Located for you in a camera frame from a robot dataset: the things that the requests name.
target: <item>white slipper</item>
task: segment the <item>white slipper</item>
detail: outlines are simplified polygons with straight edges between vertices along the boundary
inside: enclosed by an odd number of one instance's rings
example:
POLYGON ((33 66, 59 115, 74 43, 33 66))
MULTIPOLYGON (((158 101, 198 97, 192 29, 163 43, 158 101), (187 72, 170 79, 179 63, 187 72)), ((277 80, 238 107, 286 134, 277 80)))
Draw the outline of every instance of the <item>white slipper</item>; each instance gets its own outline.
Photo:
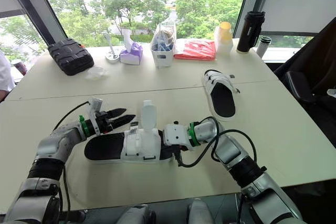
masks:
POLYGON ((230 121, 236 114, 233 93, 240 93, 232 82, 231 77, 218 72, 207 70, 204 73, 204 87, 208 96, 208 103, 213 116, 220 121, 230 121))

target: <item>tissue box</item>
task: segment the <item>tissue box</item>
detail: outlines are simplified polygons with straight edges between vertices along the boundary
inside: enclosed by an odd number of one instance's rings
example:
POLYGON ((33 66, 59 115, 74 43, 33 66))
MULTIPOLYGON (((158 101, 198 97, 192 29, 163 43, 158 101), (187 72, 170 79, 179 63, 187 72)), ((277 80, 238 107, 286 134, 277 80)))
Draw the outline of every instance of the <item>tissue box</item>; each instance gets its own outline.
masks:
POLYGON ((140 65, 142 53, 142 46, 134 42, 130 52, 128 52, 126 49, 120 52, 120 62, 124 64, 140 65))

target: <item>window frame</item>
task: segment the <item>window frame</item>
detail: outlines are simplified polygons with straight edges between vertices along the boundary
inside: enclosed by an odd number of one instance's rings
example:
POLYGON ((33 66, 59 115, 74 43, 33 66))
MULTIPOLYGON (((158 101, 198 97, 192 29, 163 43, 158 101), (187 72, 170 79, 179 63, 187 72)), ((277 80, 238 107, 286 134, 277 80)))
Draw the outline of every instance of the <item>window frame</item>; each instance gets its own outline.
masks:
POLYGON ((68 38, 48 0, 18 1, 48 46, 68 38))

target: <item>black case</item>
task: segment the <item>black case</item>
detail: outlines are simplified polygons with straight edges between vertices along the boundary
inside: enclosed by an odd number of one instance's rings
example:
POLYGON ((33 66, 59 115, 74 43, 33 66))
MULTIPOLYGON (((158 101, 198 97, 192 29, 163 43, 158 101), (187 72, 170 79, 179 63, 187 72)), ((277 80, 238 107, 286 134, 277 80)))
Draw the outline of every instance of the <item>black case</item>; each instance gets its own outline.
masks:
POLYGON ((73 76, 95 63, 91 54, 73 39, 61 40, 48 47, 49 53, 59 68, 69 76, 73 76))

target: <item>red package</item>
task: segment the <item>red package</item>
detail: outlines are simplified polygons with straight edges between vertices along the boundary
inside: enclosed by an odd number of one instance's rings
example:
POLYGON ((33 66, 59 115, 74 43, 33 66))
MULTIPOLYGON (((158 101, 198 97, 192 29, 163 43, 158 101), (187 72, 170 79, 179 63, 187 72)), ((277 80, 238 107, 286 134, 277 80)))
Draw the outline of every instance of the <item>red package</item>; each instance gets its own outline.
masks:
POLYGON ((177 39, 174 57, 183 60, 214 60, 215 42, 209 39, 177 39))

